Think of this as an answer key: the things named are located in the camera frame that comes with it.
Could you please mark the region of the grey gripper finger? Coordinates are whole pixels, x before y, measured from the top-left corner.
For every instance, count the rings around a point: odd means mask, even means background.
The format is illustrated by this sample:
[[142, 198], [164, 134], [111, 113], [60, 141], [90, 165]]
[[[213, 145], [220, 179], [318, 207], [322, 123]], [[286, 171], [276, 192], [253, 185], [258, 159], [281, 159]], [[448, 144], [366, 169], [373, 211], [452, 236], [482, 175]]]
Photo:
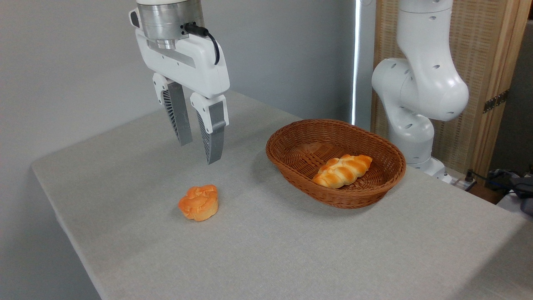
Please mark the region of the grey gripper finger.
[[207, 163], [219, 161], [223, 153], [224, 129], [229, 124], [228, 106], [224, 95], [208, 99], [199, 93], [190, 97], [204, 143]]
[[154, 73], [152, 77], [158, 102], [164, 106], [179, 144], [184, 146], [193, 141], [188, 110], [181, 84]]

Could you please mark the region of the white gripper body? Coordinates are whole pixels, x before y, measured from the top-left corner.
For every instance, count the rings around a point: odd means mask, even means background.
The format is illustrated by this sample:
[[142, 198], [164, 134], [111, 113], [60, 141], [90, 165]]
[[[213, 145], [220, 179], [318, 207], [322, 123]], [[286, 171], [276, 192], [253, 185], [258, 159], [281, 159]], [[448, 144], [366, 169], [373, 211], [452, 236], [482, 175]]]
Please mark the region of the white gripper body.
[[160, 49], [136, 29], [139, 50], [148, 68], [206, 98], [230, 88], [225, 56], [219, 46], [219, 62], [212, 41], [196, 35], [175, 42], [175, 49]]

